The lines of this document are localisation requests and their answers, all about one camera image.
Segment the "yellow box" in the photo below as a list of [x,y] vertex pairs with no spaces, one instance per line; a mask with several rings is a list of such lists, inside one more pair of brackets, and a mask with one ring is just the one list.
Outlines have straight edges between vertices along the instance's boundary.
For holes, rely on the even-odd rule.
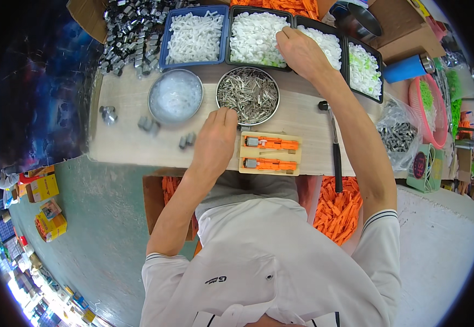
[[26,185],[26,194],[30,203],[43,201],[59,194],[56,175],[48,175]]
[[51,242],[61,234],[66,233],[66,219],[62,214],[58,214],[53,219],[48,220],[43,212],[36,215],[37,232],[45,242]]
[[90,309],[86,309],[83,315],[83,321],[86,323],[91,323],[92,321],[94,321],[94,318],[95,318],[95,313],[91,311]]

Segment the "white plastic gears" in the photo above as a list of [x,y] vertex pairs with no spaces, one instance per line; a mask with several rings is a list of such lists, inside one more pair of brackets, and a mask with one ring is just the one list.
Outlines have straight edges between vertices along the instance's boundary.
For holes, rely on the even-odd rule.
[[270,13],[242,13],[235,17],[230,37],[230,61],[286,67],[275,48],[275,34],[289,26],[285,17]]
[[382,75],[375,58],[361,45],[349,43],[349,86],[375,99],[382,94]]
[[172,17],[167,64],[219,59],[224,16],[216,13],[208,11],[204,17],[192,13]]
[[342,49],[340,49],[339,39],[333,34],[324,34],[313,28],[305,28],[304,25],[298,25],[297,29],[317,42],[322,49],[329,63],[334,69],[340,70],[340,57]]

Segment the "forearm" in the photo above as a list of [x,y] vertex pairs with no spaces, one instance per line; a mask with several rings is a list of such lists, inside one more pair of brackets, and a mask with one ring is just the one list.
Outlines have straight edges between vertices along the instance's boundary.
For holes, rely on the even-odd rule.
[[321,74],[312,83],[333,109],[364,199],[364,216],[382,209],[396,209],[396,185],[390,161],[364,108],[338,71]]
[[214,180],[202,178],[192,168],[186,171],[177,190],[155,223],[146,247],[146,255],[157,252],[173,256],[179,253],[184,246],[191,216],[214,183]]

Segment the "right hand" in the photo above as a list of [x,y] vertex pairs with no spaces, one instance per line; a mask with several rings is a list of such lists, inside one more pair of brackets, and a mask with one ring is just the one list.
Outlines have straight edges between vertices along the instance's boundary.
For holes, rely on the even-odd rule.
[[237,112],[226,107],[212,111],[195,141],[190,168],[202,181],[215,184],[228,167],[235,149]]
[[276,38],[276,48],[288,66],[308,81],[334,70],[319,45],[303,32],[286,26]]

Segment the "green floor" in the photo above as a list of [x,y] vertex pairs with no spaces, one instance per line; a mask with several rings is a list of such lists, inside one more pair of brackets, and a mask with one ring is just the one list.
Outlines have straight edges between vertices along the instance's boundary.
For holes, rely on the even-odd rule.
[[[10,213],[54,278],[88,301],[116,327],[139,326],[144,301],[141,267],[148,227],[142,176],[156,167],[92,162],[87,157],[56,165],[55,196],[68,231],[50,243],[39,237],[33,219],[40,204],[24,197]],[[193,258],[196,242],[181,254]]]

